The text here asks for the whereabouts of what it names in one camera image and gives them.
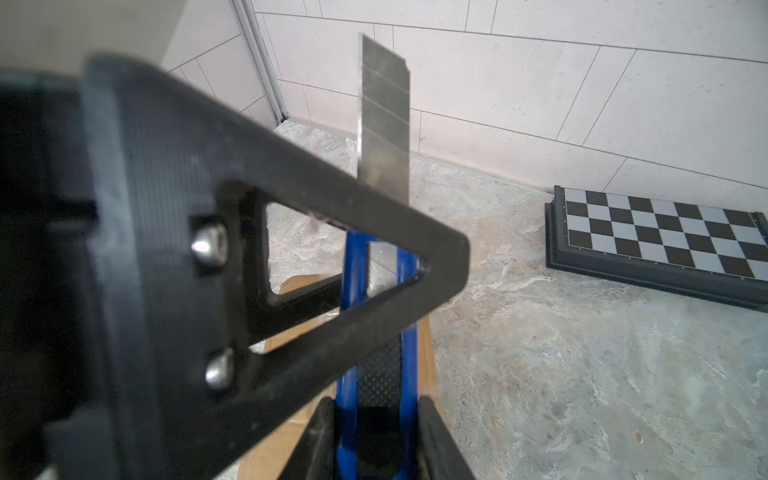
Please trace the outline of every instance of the metal bolt head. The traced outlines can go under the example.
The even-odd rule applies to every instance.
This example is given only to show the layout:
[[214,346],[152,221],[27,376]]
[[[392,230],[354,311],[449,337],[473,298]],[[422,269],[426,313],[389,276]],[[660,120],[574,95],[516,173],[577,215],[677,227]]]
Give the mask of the metal bolt head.
[[218,222],[200,227],[192,239],[192,253],[204,266],[223,266],[230,255],[227,228]]
[[235,377],[235,352],[231,347],[222,350],[208,363],[205,369],[205,383],[215,392],[226,390]]

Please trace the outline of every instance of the tile grout line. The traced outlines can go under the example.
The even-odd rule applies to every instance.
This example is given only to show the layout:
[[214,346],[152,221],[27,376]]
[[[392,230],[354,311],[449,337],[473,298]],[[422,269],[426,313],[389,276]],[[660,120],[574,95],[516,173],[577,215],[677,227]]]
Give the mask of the tile grout line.
[[191,87],[192,84],[190,83],[190,79],[187,78],[187,74],[184,73],[184,70],[182,70],[181,67],[176,67],[176,68],[178,68],[179,71],[181,72],[181,74],[184,76],[184,80],[187,81],[187,85],[189,85]]
[[[195,56],[195,57],[193,57],[193,58],[190,58],[189,60],[185,61],[185,62],[184,62],[183,64],[181,64],[181,65],[186,65],[186,64],[188,64],[189,62],[191,62],[191,61],[193,61],[193,60],[197,60],[197,57],[202,57],[203,55],[205,55],[205,54],[206,54],[206,53],[208,53],[209,51],[211,51],[211,50],[215,50],[215,49],[219,48],[221,45],[224,45],[224,44],[225,44],[225,43],[227,43],[228,41],[232,41],[232,40],[234,40],[235,38],[239,37],[240,35],[242,35],[242,34],[238,33],[237,35],[233,36],[233,37],[232,37],[232,38],[230,38],[229,40],[225,40],[225,41],[222,41],[220,44],[216,45],[215,47],[212,47],[212,48],[208,48],[208,49],[207,49],[206,51],[204,51],[203,53],[201,53],[201,54],[199,54],[199,55],[196,55],[196,56]],[[179,68],[181,65],[178,65],[178,66],[176,66],[176,67],[173,67],[171,70],[176,70],[176,69],[177,69],[177,68]]]
[[464,31],[467,31],[467,22],[469,22],[469,6],[472,4],[472,0],[467,0],[467,17],[464,19]]
[[199,67],[200,71],[203,72],[203,78],[205,78],[205,83],[207,83],[208,88],[210,88],[210,93],[214,94],[214,97],[218,100],[219,96],[216,95],[216,91],[214,90],[213,85],[211,85],[210,82],[208,81],[208,75],[205,74],[205,70],[203,70],[203,65],[200,65],[200,62],[197,61],[197,58],[195,58],[194,60],[195,60],[195,63],[197,63],[197,67]]
[[419,110],[419,142],[416,144],[416,153],[422,154],[422,119],[424,118],[424,112]]
[[256,100],[252,101],[252,102],[250,103],[250,105],[248,105],[248,106],[247,106],[247,107],[245,107],[243,110],[241,110],[241,111],[240,111],[240,113],[243,113],[245,110],[248,110],[249,108],[253,107],[253,104],[255,104],[256,102],[258,102],[258,101],[259,101],[259,100],[261,100],[262,98],[264,98],[264,96],[263,96],[263,95],[262,95],[262,96],[260,96],[260,97],[258,97]]
[[632,63],[632,59],[634,58],[634,54],[636,54],[636,53],[637,53],[637,49],[635,49],[635,51],[632,52],[632,56],[629,57],[629,61],[627,62],[627,65],[624,67],[624,70],[621,72],[621,75],[619,75],[619,79],[616,80],[616,85],[614,85],[614,89],[611,90],[611,94],[608,95],[608,99],[603,104],[603,108],[600,109],[600,113],[598,114],[598,117],[594,119],[594,123],[592,124],[592,128],[589,129],[589,132],[587,133],[587,137],[585,137],[584,141],[581,142],[581,146],[582,147],[584,146],[584,144],[587,143],[587,140],[589,140],[589,136],[592,134],[592,129],[594,128],[595,125],[598,124],[598,120],[600,120],[600,116],[603,114],[603,110],[605,110],[605,106],[608,105],[608,102],[611,101],[611,97],[614,96],[614,92],[616,91],[616,87],[619,86],[619,84],[621,83],[621,79],[624,78],[624,74],[627,73],[627,69],[629,68],[629,64]]
[[[333,20],[336,22],[352,22],[352,23],[361,23],[357,20],[347,20],[345,18],[327,18],[327,17],[312,17],[308,15],[292,15],[290,13],[272,13],[272,12],[254,12],[254,13],[264,13],[266,15],[281,15],[283,17],[297,17],[297,18],[321,18],[323,20]],[[494,19],[491,22],[491,29],[493,29],[493,24],[495,22],[495,16],[496,16],[496,10],[494,8]],[[707,58],[721,58],[723,60],[734,60],[734,61],[750,61],[752,63],[761,63],[761,64],[768,64],[768,60],[752,60],[750,58],[736,58],[736,57],[725,57],[723,55],[708,55],[704,53],[693,53],[689,51],[672,51],[672,50],[661,50],[659,48],[642,48],[642,47],[633,47],[630,45],[607,45],[607,44],[601,44],[601,43],[588,43],[585,41],[573,41],[573,40],[553,40],[551,38],[536,38],[536,37],[525,37],[522,35],[503,35],[499,33],[482,33],[480,31],[461,31],[461,30],[451,30],[449,28],[434,28],[434,27],[419,27],[417,25],[400,25],[400,24],[392,24],[396,27],[405,27],[405,28],[419,28],[421,30],[435,30],[435,31],[452,31],[453,33],[469,33],[471,35],[488,35],[492,37],[503,37],[503,38],[520,38],[522,40],[536,40],[536,41],[553,41],[555,43],[570,43],[573,45],[591,45],[593,47],[610,47],[610,48],[625,48],[627,50],[640,50],[640,51],[655,51],[659,53],[670,53],[675,55],[691,55],[694,57],[707,57]]]
[[568,121],[568,115],[571,114],[571,110],[573,110],[574,105],[576,104],[576,99],[578,98],[578,95],[581,93],[581,87],[584,87],[584,83],[587,81],[587,77],[589,76],[589,71],[592,69],[592,65],[594,65],[594,60],[598,57],[598,54],[600,53],[600,48],[601,47],[598,47],[598,50],[594,53],[594,57],[592,57],[592,63],[589,64],[589,68],[587,69],[587,74],[584,76],[584,80],[581,81],[581,85],[578,86],[578,90],[576,91],[576,96],[574,97],[574,100],[571,102],[571,107],[568,109],[568,113],[565,114],[565,119],[563,119],[563,124],[560,125],[560,130],[558,130],[558,134],[554,136],[555,140],[557,140],[558,137],[560,137],[560,133],[563,131],[565,122]]
[[[304,84],[301,84],[301,83],[299,83],[297,81],[289,81],[289,80],[282,80],[282,81],[285,81],[287,83],[301,85],[302,87],[305,86]],[[337,94],[341,94],[341,95],[346,95],[348,97],[354,97],[355,96],[355,95],[351,95],[351,94],[346,94],[346,93],[344,93],[342,91],[330,90],[328,88],[316,87],[314,85],[306,85],[306,86],[307,87],[312,87],[312,88],[318,88],[320,90],[331,91],[333,93],[337,93]],[[569,144],[567,141],[553,140],[551,138],[542,137],[540,135],[528,134],[528,133],[525,133],[524,131],[510,130],[509,128],[497,127],[495,125],[489,125],[489,124],[483,124],[483,123],[480,123],[478,121],[466,120],[464,118],[451,117],[450,115],[438,114],[438,113],[435,113],[433,111],[420,110],[418,108],[413,108],[413,110],[418,110],[418,111],[422,112],[422,117],[423,117],[424,113],[428,113],[428,114],[432,114],[432,115],[437,115],[439,117],[451,118],[452,120],[465,121],[465,122],[470,123],[470,124],[482,125],[483,127],[496,128],[496,129],[502,130],[502,131],[509,131],[509,132],[512,132],[513,134],[525,135],[526,137],[541,138],[542,140],[554,141],[555,143],[563,144],[563,145],[569,145],[571,147],[579,147],[579,148],[584,148],[586,150],[598,151],[598,152],[600,152],[602,154],[615,155],[616,157],[626,157],[627,159],[637,160],[637,161],[645,162],[647,164],[659,165],[660,167],[674,168],[676,170],[682,170],[682,171],[686,171],[686,172],[689,172],[689,173],[692,173],[692,174],[704,175],[706,177],[718,178],[720,180],[726,180],[726,181],[729,181],[729,182],[735,182],[737,184],[749,185],[750,187],[757,187],[757,188],[763,188],[765,190],[768,190],[768,187],[763,187],[761,185],[755,185],[755,184],[748,184],[747,182],[743,182],[741,180],[734,180],[732,178],[718,177],[717,175],[705,174],[704,172],[697,172],[695,170],[688,170],[686,168],[681,168],[681,167],[673,167],[671,165],[660,164],[658,162],[654,162],[654,161],[650,161],[650,160],[643,160],[642,158],[629,157],[628,155],[624,155],[624,154],[617,154],[617,153],[614,153],[612,151],[600,150],[599,148],[586,147],[584,145]]]
[[301,93],[304,95],[304,104],[306,105],[306,114],[310,116],[310,121],[312,121],[312,114],[310,113],[310,103],[306,101],[306,92],[304,91],[304,85],[301,85]]
[[619,173],[619,170],[621,170],[621,168],[624,166],[624,164],[626,164],[626,163],[627,163],[627,159],[628,159],[628,158],[629,158],[629,157],[624,157],[624,161],[623,161],[623,162],[621,162],[621,165],[619,165],[619,168],[617,168],[617,169],[616,169],[616,171],[614,172],[614,175],[613,175],[613,177],[611,177],[611,179],[608,181],[608,183],[607,183],[607,184],[605,184],[605,187],[603,187],[603,190],[601,190],[602,192],[605,192],[605,189],[606,189],[606,188],[608,188],[608,185],[610,185],[610,184],[611,184],[611,182],[612,182],[612,181],[614,181],[614,178],[616,178],[616,174],[618,174],[618,173]]
[[483,34],[483,35],[493,35],[491,32],[493,31],[493,22],[496,21],[496,9],[497,8],[498,8],[498,0],[496,0],[496,5],[493,7],[493,18],[491,19],[491,30],[489,30],[487,34]]

